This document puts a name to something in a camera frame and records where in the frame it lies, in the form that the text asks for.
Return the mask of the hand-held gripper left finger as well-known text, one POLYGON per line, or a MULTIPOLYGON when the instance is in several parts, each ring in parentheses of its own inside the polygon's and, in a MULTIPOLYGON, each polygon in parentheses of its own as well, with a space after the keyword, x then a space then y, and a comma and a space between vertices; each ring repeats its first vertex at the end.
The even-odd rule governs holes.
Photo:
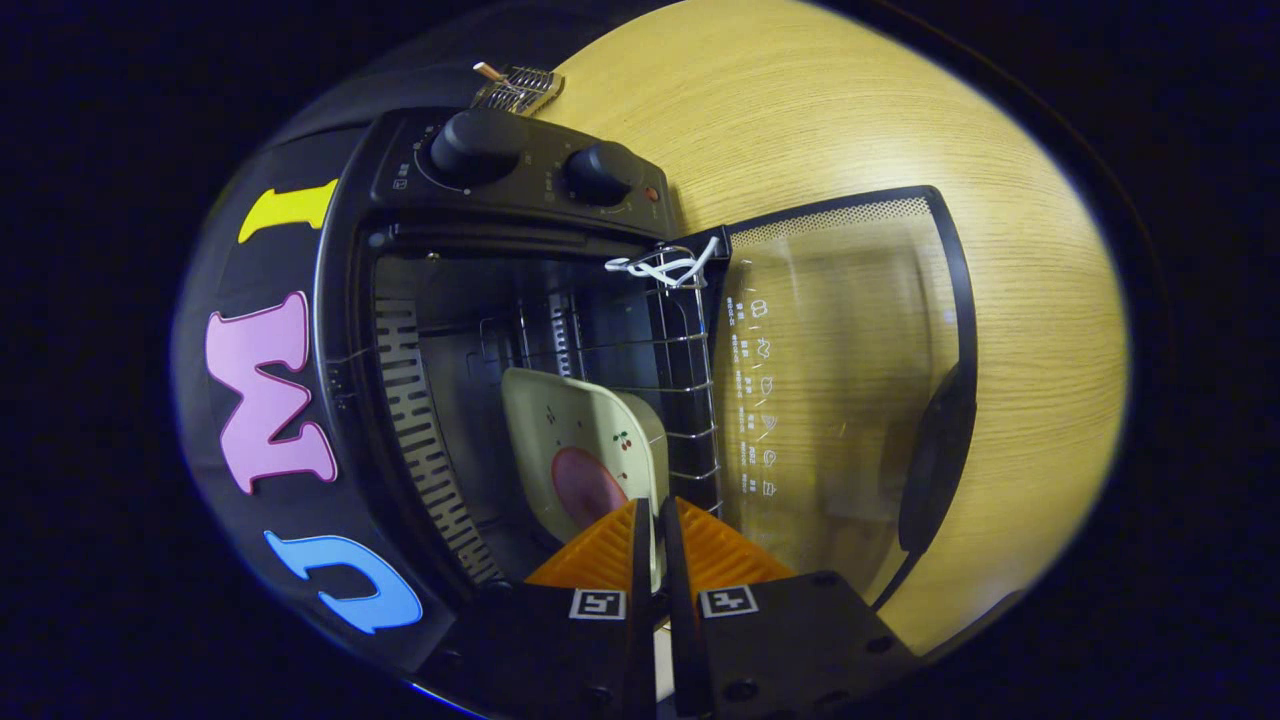
POLYGON ((440 692, 484 717, 653 717, 650 555, 650 507, 632 500, 484 589, 440 643, 440 692))

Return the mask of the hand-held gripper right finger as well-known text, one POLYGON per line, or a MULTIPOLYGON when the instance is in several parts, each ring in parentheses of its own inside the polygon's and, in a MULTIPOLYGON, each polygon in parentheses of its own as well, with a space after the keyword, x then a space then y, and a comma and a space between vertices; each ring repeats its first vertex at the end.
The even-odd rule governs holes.
POLYGON ((794 571, 678 497, 660 527, 678 714, 842 719, 920 669, 838 573, 794 571))

